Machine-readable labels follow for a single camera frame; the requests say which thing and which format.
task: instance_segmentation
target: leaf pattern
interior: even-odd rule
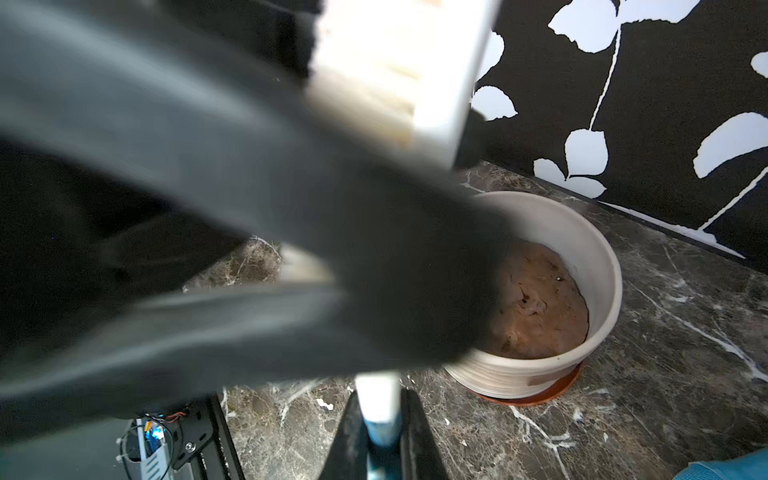
[[[605,192],[603,184],[594,178],[570,177],[566,179],[557,164],[546,158],[539,158],[533,162],[533,173],[542,180],[558,187],[567,188],[587,198],[597,198]]]
[[[503,91],[491,85],[480,87],[472,96],[470,105],[486,121],[503,117],[511,118],[518,114],[512,100]]]
[[[491,35],[488,37],[488,43],[485,44],[485,53],[482,56],[482,61],[480,62],[480,69],[478,70],[477,77],[475,78],[475,81],[480,80],[485,76],[485,74],[488,73],[488,70],[491,69],[491,67],[496,66],[499,60],[502,59],[502,54],[504,53],[504,39],[501,35],[496,33],[495,31],[491,32]]]
[[[768,78],[768,51],[762,51],[752,57],[750,65],[754,71]]]
[[[678,23],[690,14],[700,0],[626,0],[619,7],[619,22],[664,20]]]
[[[768,118],[755,112],[738,114],[701,142],[694,171],[704,178],[728,160],[763,147],[768,147]]]
[[[591,130],[574,130],[565,141],[565,161],[568,176],[599,175],[608,165],[608,147],[605,133]]]
[[[478,70],[477,79],[480,80],[488,70],[493,68],[504,53],[504,39],[501,35],[492,31],[485,44],[485,53]],[[480,87],[469,102],[472,110],[477,111],[486,121],[496,120],[497,118],[511,118],[518,112],[515,105],[501,89],[486,85]]]
[[[575,41],[579,50],[598,53],[611,46],[623,23],[664,20],[678,23],[700,0],[620,0],[618,12],[611,0],[573,0],[547,25],[557,35]]]
[[[580,50],[598,53],[613,43],[619,21],[611,0],[573,0],[554,14],[547,26],[575,41]]]

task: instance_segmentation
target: white ceramic pot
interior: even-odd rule
[[[477,393],[522,399],[569,374],[605,340],[621,307],[621,268],[602,233],[563,204],[522,192],[491,192],[476,198],[514,218],[523,240],[543,243],[557,252],[589,309],[587,339],[561,355],[519,360],[473,349],[460,362],[445,366],[453,378]]]

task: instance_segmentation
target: marble countertop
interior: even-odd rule
[[[671,478],[694,460],[768,446],[768,276],[490,164],[460,182],[584,215],[616,252],[624,301],[578,381],[542,406],[485,401],[440,368],[404,373],[452,478]],[[279,266],[254,240],[193,283],[271,280]],[[246,477],[315,479],[352,389],[349,378],[229,388]]]

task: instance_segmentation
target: black and white wallpaper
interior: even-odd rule
[[[768,1],[502,3],[486,160],[768,271]]]

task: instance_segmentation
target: orange saucer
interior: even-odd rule
[[[480,398],[490,400],[491,402],[500,403],[502,405],[512,405],[512,406],[518,406],[518,407],[540,405],[542,403],[549,402],[552,399],[556,399],[560,395],[567,392],[568,389],[571,388],[571,385],[573,385],[576,382],[576,379],[579,377],[579,375],[581,375],[581,370],[584,369],[584,362],[586,362],[586,360],[576,365],[576,367],[573,370],[571,370],[571,373],[568,373],[566,376],[559,379],[557,382],[555,382],[551,387],[546,389],[544,392],[540,392],[540,393],[537,393],[536,395],[531,395],[523,399],[495,399],[493,397],[489,397],[489,396],[485,396],[480,393],[477,393],[474,390],[469,390],[469,391],[479,396]]]

